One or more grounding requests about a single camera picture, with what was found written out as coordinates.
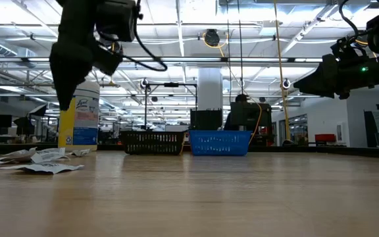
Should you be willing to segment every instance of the plastic basket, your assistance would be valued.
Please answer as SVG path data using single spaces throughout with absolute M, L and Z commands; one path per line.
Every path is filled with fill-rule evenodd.
M 248 153 L 251 131 L 190 131 L 194 155 L 244 156 Z
M 185 132 L 122 132 L 125 152 L 130 155 L 179 155 Z

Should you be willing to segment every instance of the wooden table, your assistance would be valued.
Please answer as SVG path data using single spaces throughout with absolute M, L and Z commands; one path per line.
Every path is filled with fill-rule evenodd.
M 0 170 L 0 236 L 379 236 L 379 159 L 98 152 L 83 170 Z

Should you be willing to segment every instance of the white column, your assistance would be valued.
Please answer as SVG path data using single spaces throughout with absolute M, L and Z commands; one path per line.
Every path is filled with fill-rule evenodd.
M 223 85 L 220 68 L 198 69 L 198 110 L 223 109 Z

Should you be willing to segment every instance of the yellow pole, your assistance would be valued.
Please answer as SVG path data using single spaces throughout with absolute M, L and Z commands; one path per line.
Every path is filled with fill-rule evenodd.
M 286 91 L 283 88 L 283 70 L 282 70 L 282 53 L 280 50 L 280 36 L 279 36 L 279 21 L 277 19 L 277 0 L 274 0 L 274 14 L 276 15 L 276 35 L 277 35 L 277 49 L 279 54 L 279 66 L 280 66 L 280 89 L 282 90 L 282 100 L 283 100 L 283 110 L 284 117 L 286 120 L 286 139 L 290 140 L 290 131 L 289 131 L 289 115 L 288 115 L 288 106 L 286 101 Z

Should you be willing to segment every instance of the blue basket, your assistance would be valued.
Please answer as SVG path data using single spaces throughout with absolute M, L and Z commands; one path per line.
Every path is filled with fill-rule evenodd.
M 190 131 L 194 155 L 244 156 L 248 153 L 251 131 Z

